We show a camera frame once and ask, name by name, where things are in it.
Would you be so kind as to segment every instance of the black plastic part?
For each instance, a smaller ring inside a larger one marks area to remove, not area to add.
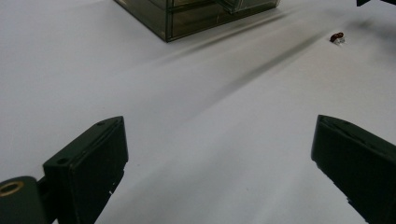
[[[367,222],[396,223],[396,146],[319,115],[311,158]]]
[[[43,165],[60,224],[94,223],[128,161],[122,117],[93,125]]]
[[[0,183],[0,223],[49,223],[34,178],[20,176]]]

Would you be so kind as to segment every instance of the white surface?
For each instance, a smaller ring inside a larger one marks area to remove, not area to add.
[[[123,115],[130,161],[97,223],[365,223],[310,150],[318,114],[396,143],[396,6],[329,2],[165,44],[109,0],[2,0],[0,180]]]

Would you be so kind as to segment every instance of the small dark object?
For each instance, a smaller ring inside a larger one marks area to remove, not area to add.
[[[332,35],[332,37],[330,37],[330,42],[334,43],[334,41],[335,41],[336,39],[342,38],[342,37],[344,37],[344,34],[343,34],[343,33],[338,33],[338,34]]]

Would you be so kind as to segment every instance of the transparent box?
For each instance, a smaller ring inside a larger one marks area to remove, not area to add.
[[[115,0],[169,42],[275,8],[280,0]]]

